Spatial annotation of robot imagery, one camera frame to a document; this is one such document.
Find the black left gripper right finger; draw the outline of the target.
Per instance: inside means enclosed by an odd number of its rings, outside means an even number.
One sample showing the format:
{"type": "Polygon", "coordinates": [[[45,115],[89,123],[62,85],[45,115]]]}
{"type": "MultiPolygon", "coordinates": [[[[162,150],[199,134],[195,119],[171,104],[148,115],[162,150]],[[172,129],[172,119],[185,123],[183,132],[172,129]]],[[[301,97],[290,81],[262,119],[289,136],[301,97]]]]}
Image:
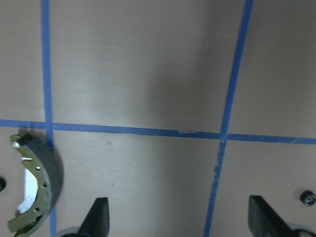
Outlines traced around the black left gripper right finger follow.
{"type": "Polygon", "coordinates": [[[254,237],[296,236],[261,196],[249,196],[248,227],[254,237]]]}

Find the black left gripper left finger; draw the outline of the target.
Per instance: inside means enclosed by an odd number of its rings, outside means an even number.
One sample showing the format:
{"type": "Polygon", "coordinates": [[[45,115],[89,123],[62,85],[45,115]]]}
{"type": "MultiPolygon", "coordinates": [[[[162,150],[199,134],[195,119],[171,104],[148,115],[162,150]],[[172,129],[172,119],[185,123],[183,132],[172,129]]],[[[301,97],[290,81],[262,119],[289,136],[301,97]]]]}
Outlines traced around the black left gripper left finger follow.
{"type": "Polygon", "coordinates": [[[110,231],[109,201],[99,197],[93,203],[83,221],[78,235],[80,237],[107,237],[110,231]]]}

